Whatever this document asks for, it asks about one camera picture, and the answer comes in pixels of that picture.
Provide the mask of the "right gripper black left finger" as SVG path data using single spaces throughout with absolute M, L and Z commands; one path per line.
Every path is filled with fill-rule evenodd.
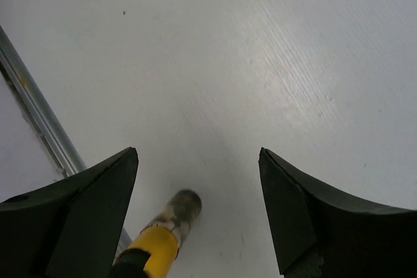
M 1 203 L 2 277 L 107 277 L 136 180 L 129 147 Z

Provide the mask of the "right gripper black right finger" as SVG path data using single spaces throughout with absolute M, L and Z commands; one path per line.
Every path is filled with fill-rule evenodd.
M 416 212 L 356 197 L 262 148 L 259 172 L 285 277 L 415 277 Z

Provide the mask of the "yellow band spice bottle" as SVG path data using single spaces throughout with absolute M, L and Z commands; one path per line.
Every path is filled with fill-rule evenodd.
M 177 192 L 112 265 L 109 277 L 166 277 L 199 217 L 202 202 L 190 189 Z

